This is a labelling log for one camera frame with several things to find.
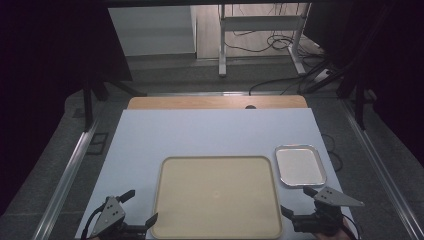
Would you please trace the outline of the person's right hand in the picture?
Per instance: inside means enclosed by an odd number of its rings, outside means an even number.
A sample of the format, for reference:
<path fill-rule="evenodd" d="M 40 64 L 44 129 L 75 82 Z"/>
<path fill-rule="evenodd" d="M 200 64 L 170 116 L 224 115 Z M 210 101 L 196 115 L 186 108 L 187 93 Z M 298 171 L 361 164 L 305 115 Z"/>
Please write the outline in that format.
<path fill-rule="evenodd" d="M 322 233 L 315 233 L 314 237 L 317 240 L 351 240 L 350 237 L 344 233 L 343 231 L 339 231 L 338 233 L 336 233 L 333 236 L 327 236 L 325 234 Z"/>

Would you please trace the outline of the white power strip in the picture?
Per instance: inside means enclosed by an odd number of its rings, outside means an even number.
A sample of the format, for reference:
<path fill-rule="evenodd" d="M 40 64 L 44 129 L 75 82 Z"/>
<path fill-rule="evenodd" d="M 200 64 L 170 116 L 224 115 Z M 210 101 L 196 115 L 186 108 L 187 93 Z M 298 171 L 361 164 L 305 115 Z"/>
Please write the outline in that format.
<path fill-rule="evenodd" d="M 314 81 L 316 83 L 321 82 L 325 78 L 329 77 L 331 74 L 332 71 L 330 69 L 324 69 L 314 78 Z"/>

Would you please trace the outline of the aluminium floor rail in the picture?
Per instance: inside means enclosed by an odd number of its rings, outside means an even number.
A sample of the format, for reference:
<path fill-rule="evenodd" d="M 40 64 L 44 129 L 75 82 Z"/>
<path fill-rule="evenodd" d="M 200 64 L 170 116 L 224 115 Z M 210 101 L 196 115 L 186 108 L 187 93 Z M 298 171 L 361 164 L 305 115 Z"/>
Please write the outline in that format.
<path fill-rule="evenodd" d="M 94 120 L 81 134 L 31 240 L 48 240 L 98 126 Z"/>
<path fill-rule="evenodd" d="M 403 196 L 392 176 L 390 175 L 367 131 L 363 130 L 355 120 L 354 111 L 349 105 L 349 101 L 342 100 L 341 106 L 345 112 L 349 124 L 351 125 L 351 128 L 353 129 L 359 143 L 366 153 L 367 159 L 376 172 L 376 175 L 381 182 L 386 194 L 388 195 L 392 205 L 394 206 L 394 209 L 402 224 L 404 225 L 404 228 L 408 232 L 410 239 L 424 240 L 424 230 L 420 226 L 415 213 L 412 211 L 412 208 L 410 207 L 406 198 Z"/>

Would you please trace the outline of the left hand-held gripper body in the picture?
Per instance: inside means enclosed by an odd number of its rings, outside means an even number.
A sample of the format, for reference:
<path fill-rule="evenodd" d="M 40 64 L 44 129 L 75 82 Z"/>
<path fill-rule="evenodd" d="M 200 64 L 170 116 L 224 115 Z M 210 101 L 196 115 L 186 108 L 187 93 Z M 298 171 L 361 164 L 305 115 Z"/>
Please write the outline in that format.
<path fill-rule="evenodd" d="M 89 235 L 89 240 L 145 240 L 144 226 L 128 225 L 124 222 L 126 213 L 116 196 L 109 196 L 101 205 L 100 216 Z"/>

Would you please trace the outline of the dark curtain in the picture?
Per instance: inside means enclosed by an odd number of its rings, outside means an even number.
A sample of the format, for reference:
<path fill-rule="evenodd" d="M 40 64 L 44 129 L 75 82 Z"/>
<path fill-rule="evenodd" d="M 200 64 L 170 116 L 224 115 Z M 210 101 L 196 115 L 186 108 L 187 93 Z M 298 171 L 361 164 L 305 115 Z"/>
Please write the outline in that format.
<path fill-rule="evenodd" d="M 0 216 L 41 156 L 65 100 L 128 80 L 104 0 L 0 0 Z"/>
<path fill-rule="evenodd" d="M 345 69 L 338 95 L 362 85 L 375 112 L 424 166 L 424 0 L 325 0 L 304 34 Z"/>

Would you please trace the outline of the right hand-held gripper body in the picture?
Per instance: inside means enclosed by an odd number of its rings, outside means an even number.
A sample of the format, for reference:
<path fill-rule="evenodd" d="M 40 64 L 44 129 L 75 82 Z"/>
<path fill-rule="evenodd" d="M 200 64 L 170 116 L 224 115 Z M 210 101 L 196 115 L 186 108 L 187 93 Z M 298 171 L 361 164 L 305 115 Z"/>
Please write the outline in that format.
<path fill-rule="evenodd" d="M 322 233 L 333 236 L 343 231 L 348 236 L 354 233 L 344 224 L 342 207 L 363 207 L 364 203 L 331 187 L 324 187 L 314 198 L 315 212 L 309 215 L 294 215 L 295 232 Z"/>

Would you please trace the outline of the pale grey cabinet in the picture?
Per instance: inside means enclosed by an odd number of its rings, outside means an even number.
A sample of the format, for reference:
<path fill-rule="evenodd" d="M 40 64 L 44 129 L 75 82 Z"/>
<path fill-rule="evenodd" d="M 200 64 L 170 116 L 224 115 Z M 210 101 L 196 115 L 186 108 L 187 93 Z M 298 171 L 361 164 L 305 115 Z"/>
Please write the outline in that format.
<path fill-rule="evenodd" d="M 190 6 L 109 8 L 126 56 L 196 52 L 195 14 Z"/>

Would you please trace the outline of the small silver metal tray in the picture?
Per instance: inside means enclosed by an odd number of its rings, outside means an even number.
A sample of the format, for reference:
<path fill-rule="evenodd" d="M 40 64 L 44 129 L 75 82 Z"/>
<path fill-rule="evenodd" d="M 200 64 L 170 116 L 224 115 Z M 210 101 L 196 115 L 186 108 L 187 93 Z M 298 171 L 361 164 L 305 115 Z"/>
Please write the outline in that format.
<path fill-rule="evenodd" d="M 327 175 L 318 151 L 311 145 L 283 145 L 275 149 L 280 180 L 288 187 L 322 186 Z"/>

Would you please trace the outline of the black floor socket frame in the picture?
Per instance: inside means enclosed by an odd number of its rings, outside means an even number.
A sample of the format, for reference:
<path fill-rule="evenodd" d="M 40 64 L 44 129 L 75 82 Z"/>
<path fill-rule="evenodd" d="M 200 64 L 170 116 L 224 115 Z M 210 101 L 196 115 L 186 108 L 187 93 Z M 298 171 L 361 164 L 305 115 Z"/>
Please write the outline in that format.
<path fill-rule="evenodd" d="M 108 132 L 95 133 L 90 141 L 86 154 L 94 156 L 102 155 L 106 147 L 108 136 Z"/>

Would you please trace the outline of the black metal stand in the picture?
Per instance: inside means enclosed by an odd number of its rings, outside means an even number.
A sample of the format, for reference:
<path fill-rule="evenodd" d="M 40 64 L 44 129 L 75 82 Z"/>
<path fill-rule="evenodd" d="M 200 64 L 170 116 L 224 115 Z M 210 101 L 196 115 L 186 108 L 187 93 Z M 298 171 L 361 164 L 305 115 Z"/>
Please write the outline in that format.
<path fill-rule="evenodd" d="M 356 59 L 352 60 L 349 64 L 337 70 L 330 76 L 324 78 L 320 82 L 314 84 L 313 86 L 301 90 L 300 93 L 310 94 L 316 92 L 324 86 L 341 78 L 344 78 L 344 80 L 340 83 L 336 91 L 336 95 L 340 99 L 346 99 L 350 96 L 352 91 L 355 91 L 354 119 L 359 127 L 364 130 L 365 125 L 363 121 L 363 113 L 365 104 L 365 83 L 361 77 L 360 63 Z"/>
<path fill-rule="evenodd" d="M 105 86 L 106 83 L 110 83 L 111 85 L 117 87 L 118 89 L 128 93 L 133 97 L 147 97 L 147 94 L 145 92 L 140 92 L 134 88 L 131 88 L 130 86 L 124 84 L 122 81 L 111 80 L 109 78 L 104 78 L 103 80 L 91 80 L 89 78 L 86 78 L 82 81 L 85 132 L 88 132 L 94 125 L 92 95 L 95 95 L 96 98 L 101 102 L 106 101 L 109 96 L 109 92 L 107 91 Z"/>

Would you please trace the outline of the white metal desk frame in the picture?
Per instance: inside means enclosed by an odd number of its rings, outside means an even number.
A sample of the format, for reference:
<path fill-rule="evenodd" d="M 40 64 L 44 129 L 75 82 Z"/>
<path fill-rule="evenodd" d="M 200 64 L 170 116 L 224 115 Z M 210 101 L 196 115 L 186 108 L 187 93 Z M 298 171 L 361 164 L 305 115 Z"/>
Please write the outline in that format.
<path fill-rule="evenodd" d="M 302 76 L 306 74 L 300 60 L 298 47 L 301 35 L 307 20 L 310 3 L 306 3 L 299 15 L 282 16 L 225 16 L 225 6 L 219 6 L 218 13 L 220 23 L 220 48 L 218 73 L 225 77 L 226 70 L 226 45 L 225 34 L 230 31 L 293 31 L 292 43 L 288 46 L 288 52 L 297 73 Z"/>

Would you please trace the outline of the pale blue table mat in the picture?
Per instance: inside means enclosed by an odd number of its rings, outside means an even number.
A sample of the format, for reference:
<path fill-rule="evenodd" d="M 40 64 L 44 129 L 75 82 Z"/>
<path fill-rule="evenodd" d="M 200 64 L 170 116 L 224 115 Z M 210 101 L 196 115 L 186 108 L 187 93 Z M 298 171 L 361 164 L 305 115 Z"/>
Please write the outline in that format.
<path fill-rule="evenodd" d="M 282 183 L 275 149 L 283 145 L 311 145 L 319 153 L 327 180 L 315 189 L 340 184 L 327 154 L 313 112 L 309 108 L 126 110 L 87 205 L 92 214 L 109 196 L 129 190 L 135 196 L 122 204 L 129 225 L 143 225 L 154 214 L 160 170 L 170 157 L 261 156 L 270 160 L 280 206 L 297 215 L 315 212 L 314 200 L 303 187 Z M 281 213 L 282 235 L 275 240 L 315 240 L 295 232 Z"/>

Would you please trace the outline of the large beige plastic tray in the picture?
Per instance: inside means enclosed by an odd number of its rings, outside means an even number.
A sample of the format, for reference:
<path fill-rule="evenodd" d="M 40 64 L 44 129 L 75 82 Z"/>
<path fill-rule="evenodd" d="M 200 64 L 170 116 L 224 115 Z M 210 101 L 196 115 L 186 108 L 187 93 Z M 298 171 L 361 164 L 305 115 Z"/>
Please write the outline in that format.
<path fill-rule="evenodd" d="M 159 240 L 275 240 L 283 233 L 270 160 L 170 157 L 162 163 L 151 234 Z"/>

